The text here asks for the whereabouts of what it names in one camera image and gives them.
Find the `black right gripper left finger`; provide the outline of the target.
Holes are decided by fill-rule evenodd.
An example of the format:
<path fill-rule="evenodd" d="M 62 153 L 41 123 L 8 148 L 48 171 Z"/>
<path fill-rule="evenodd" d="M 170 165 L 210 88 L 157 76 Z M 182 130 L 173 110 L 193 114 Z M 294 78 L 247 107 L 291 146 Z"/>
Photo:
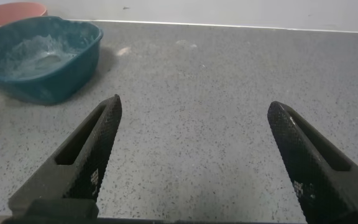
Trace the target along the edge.
<path fill-rule="evenodd" d="M 10 197 L 13 215 L 23 215 L 37 199 L 97 201 L 122 117 L 119 95 L 102 102 Z"/>

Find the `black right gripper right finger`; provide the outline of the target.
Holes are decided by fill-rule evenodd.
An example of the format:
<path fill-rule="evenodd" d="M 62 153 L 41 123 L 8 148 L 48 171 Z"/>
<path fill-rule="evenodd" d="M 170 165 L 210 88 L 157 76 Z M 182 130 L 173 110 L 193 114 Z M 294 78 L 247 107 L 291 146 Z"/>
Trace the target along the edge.
<path fill-rule="evenodd" d="M 306 221 L 358 223 L 358 165 L 288 105 L 267 119 Z"/>

